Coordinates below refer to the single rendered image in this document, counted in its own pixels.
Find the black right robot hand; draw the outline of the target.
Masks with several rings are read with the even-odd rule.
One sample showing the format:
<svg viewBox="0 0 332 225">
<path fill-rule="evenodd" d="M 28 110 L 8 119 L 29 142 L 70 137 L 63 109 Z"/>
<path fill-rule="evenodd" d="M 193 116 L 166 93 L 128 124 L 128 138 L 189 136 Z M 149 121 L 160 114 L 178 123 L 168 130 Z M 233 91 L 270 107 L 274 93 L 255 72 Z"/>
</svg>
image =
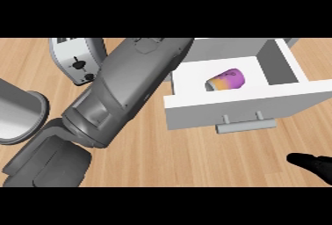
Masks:
<svg viewBox="0 0 332 225">
<path fill-rule="evenodd" d="M 323 179 L 323 181 L 332 185 L 332 157 L 290 153 L 286 156 L 286 161 L 311 171 Z"/>
</svg>

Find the white drawer front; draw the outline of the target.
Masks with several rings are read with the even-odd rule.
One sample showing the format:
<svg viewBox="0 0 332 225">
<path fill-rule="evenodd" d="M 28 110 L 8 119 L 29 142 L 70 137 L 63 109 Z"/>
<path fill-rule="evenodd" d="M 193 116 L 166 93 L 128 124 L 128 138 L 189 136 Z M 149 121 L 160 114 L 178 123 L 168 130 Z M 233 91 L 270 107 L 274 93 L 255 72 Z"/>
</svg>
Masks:
<svg viewBox="0 0 332 225">
<path fill-rule="evenodd" d="M 284 83 L 197 94 L 165 96 L 165 122 L 169 130 L 277 119 L 299 113 L 332 98 L 332 80 Z"/>
</svg>

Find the purple and orange can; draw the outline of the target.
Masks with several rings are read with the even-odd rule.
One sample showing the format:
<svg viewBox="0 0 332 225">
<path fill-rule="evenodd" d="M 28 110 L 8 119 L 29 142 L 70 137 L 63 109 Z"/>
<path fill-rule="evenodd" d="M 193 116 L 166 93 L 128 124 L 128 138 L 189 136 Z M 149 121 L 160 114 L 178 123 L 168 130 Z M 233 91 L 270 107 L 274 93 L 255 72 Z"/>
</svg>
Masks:
<svg viewBox="0 0 332 225">
<path fill-rule="evenodd" d="M 228 69 L 205 82 L 206 91 L 239 89 L 245 84 L 245 77 L 237 69 Z"/>
</svg>

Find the white open drawer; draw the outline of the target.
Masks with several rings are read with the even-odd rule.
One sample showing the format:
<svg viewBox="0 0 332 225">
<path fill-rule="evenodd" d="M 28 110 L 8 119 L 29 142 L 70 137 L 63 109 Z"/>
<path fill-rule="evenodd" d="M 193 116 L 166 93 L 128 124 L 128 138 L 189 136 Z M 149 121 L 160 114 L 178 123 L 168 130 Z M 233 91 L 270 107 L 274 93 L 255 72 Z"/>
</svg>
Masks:
<svg viewBox="0 0 332 225">
<path fill-rule="evenodd" d="M 242 88 L 307 82 L 290 47 L 298 38 L 196 38 L 187 57 L 172 72 L 175 94 L 205 91 L 206 81 L 228 69 L 243 74 Z"/>
</svg>

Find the silver toaster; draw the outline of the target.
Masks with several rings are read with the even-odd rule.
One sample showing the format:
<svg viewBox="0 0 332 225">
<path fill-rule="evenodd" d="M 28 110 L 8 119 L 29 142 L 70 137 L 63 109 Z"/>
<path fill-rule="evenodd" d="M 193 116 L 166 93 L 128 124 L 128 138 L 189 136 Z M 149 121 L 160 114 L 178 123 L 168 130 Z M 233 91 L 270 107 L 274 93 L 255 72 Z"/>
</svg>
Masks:
<svg viewBox="0 0 332 225">
<path fill-rule="evenodd" d="M 50 38 L 48 52 L 59 70 L 76 86 L 94 80 L 107 56 L 101 38 Z"/>
</svg>

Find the grey metal pot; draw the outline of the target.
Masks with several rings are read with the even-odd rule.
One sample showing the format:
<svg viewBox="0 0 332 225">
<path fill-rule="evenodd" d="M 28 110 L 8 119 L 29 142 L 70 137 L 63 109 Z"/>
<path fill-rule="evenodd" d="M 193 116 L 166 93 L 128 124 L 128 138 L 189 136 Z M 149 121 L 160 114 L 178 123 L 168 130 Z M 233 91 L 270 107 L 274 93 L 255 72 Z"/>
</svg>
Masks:
<svg viewBox="0 0 332 225">
<path fill-rule="evenodd" d="M 25 141 L 48 117 L 48 99 L 37 91 L 23 91 L 0 78 L 0 144 Z"/>
</svg>

